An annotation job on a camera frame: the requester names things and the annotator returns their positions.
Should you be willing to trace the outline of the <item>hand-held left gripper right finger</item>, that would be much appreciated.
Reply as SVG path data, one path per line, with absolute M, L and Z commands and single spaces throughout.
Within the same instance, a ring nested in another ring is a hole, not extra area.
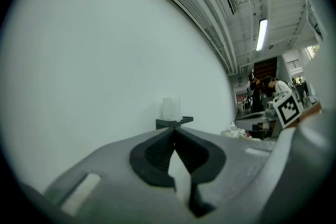
M 174 147 L 189 178 L 180 211 L 222 211 L 257 178 L 276 143 L 231 138 L 189 128 L 174 130 Z

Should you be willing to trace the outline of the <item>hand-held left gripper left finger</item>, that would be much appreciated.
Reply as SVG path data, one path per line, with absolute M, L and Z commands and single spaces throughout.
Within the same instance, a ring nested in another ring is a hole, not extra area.
M 55 179 L 44 196 L 71 222 L 189 222 L 190 211 L 173 186 L 148 184 L 130 164 L 133 148 L 166 132 L 100 147 Z

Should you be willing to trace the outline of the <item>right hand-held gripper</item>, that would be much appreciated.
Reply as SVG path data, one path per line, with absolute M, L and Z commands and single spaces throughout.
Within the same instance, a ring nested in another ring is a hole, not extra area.
M 262 124 L 263 130 L 271 128 L 271 123 L 281 126 L 281 129 L 288 128 L 301 116 L 301 105 L 292 92 L 283 92 L 272 101 L 267 102 L 264 112 L 256 112 L 244 115 L 235 120 L 236 124 Z

